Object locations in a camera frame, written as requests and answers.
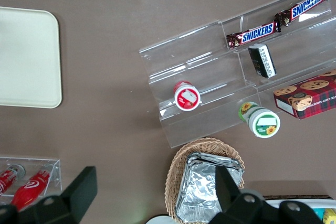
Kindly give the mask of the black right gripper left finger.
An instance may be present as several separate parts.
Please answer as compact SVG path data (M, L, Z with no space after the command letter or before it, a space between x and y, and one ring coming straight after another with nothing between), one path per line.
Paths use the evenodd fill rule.
M79 223L98 193L95 166L86 166L62 192L61 198L75 223Z

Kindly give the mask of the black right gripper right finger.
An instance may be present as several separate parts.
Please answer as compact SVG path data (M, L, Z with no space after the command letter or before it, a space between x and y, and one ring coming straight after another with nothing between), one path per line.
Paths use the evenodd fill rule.
M222 212L226 212L240 195L237 184L225 166L216 167L215 189Z

